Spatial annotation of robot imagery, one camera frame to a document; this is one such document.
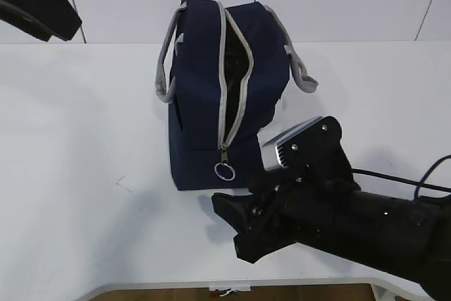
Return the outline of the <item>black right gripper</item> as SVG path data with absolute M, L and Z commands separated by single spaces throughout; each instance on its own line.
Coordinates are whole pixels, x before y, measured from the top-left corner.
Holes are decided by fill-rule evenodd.
M 249 195 L 216 193 L 214 212 L 235 231 L 239 259 L 256 263 L 302 238 L 315 238 L 333 220 L 334 208 L 359 186 L 341 147 L 342 128 L 323 117 L 283 146 L 287 168 L 251 177 Z

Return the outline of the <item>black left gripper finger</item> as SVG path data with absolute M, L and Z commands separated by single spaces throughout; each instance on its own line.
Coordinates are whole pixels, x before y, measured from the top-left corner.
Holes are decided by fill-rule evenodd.
M 69 0 L 1 0 L 1 21 L 44 42 L 71 41 L 82 26 Z

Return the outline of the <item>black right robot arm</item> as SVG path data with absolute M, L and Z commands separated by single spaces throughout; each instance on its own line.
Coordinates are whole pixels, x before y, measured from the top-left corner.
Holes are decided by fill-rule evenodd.
M 332 116 L 314 117 L 263 146 L 271 165 L 248 195 L 216 193 L 214 211 L 235 229 L 239 259 L 255 263 L 300 243 L 418 283 L 450 299 L 450 198 L 400 199 L 354 180 Z

